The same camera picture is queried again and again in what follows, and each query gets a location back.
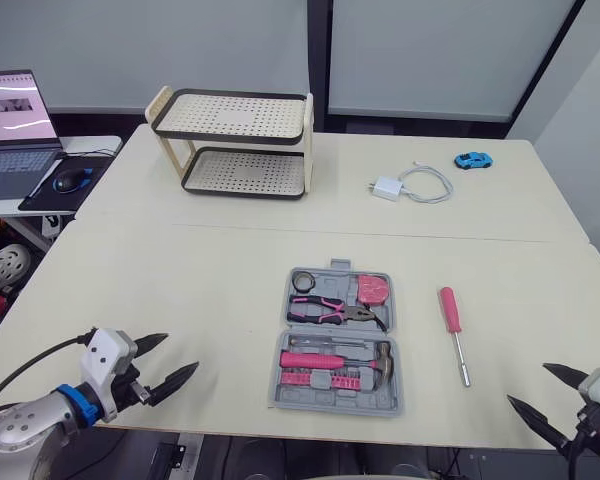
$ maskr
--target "mouse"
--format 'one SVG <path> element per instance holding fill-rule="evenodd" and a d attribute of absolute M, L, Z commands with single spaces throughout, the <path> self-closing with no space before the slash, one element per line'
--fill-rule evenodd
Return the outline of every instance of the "mouse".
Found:
<path fill-rule="evenodd" d="M 72 193 L 91 183 L 93 168 L 63 170 L 53 179 L 53 189 L 58 193 Z"/>

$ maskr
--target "pink tape measure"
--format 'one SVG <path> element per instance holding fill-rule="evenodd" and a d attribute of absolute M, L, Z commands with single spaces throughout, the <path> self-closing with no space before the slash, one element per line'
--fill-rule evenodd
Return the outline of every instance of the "pink tape measure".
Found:
<path fill-rule="evenodd" d="M 389 297 L 389 284 L 384 278 L 358 275 L 358 301 L 363 305 L 382 305 Z"/>

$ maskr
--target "desk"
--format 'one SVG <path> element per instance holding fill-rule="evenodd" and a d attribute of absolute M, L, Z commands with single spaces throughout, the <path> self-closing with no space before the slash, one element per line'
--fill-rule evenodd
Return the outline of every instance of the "desk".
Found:
<path fill-rule="evenodd" d="M 388 273 L 396 293 L 405 410 L 395 419 L 268 406 L 285 279 L 332 257 Z M 456 291 L 473 385 L 457 369 L 437 289 Z M 0 380 L 44 347 L 92 325 L 137 338 L 171 333 L 137 360 L 143 384 L 194 360 L 200 368 L 157 408 L 117 425 L 239 435 L 466 447 L 548 448 L 510 393 L 568 435 L 582 402 L 545 371 L 600 366 L 600 256 L 577 242 L 503 242 L 242 228 L 72 222 L 0 327 Z M 81 348 L 35 366 L 0 403 L 79 382 Z"/>
<path fill-rule="evenodd" d="M 105 150 L 116 154 L 122 146 L 120 137 L 113 135 L 103 136 L 83 136 L 83 137 L 62 137 L 60 138 L 62 148 L 67 153 L 91 152 L 95 150 Z M 53 173 L 61 160 L 57 160 L 51 165 L 38 186 Z M 18 210 L 18 205 L 22 203 L 24 198 L 15 198 L 8 200 L 0 200 L 0 218 L 5 221 L 21 235 L 31 241 L 38 248 L 47 251 L 49 249 L 49 241 L 44 238 L 40 232 L 34 230 L 28 223 L 18 220 L 17 217 L 40 217 L 43 215 L 72 215 L 73 211 L 53 210 Z"/>
<path fill-rule="evenodd" d="M 471 171 L 453 165 L 456 154 L 473 150 L 489 152 L 495 165 Z M 316 133 L 314 158 L 312 191 L 298 201 L 192 195 L 180 187 L 149 126 L 141 125 L 76 217 L 104 214 L 196 226 L 588 243 L 526 141 Z M 452 200 L 428 205 L 403 197 L 394 203 L 370 195 L 370 182 L 380 175 L 396 177 L 414 160 L 449 177 L 455 187 Z M 424 194 L 439 191 L 436 182 L 424 175 L 408 181 Z"/>

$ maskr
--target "shelf tray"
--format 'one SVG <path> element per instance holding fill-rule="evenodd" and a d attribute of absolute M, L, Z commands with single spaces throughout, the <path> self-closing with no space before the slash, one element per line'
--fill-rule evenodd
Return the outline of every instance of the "shelf tray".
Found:
<path fill-rule="evenodd" d="M 201 148 L 182 178 L 182 188 L 192 193 L 298 199 L 304 193 L 304 157 L 300 152 Z"/>
<path fill-rule="evenodd" d="M 183 89 L 151 128 L 164 138 L 295 145 L 302 139 L 305 101 L 303 95 Z"/>

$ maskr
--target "toy car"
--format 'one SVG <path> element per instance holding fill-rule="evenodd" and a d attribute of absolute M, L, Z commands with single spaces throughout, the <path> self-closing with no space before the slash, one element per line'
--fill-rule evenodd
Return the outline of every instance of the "toy car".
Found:
<path fill-rule="evenodd" d="M 454 160 L 458 168 L 469 170 L 470 168 L 489 168 L 493 165 L 493 159 L 486 153 L 469 152 L 458 155 Z"/>

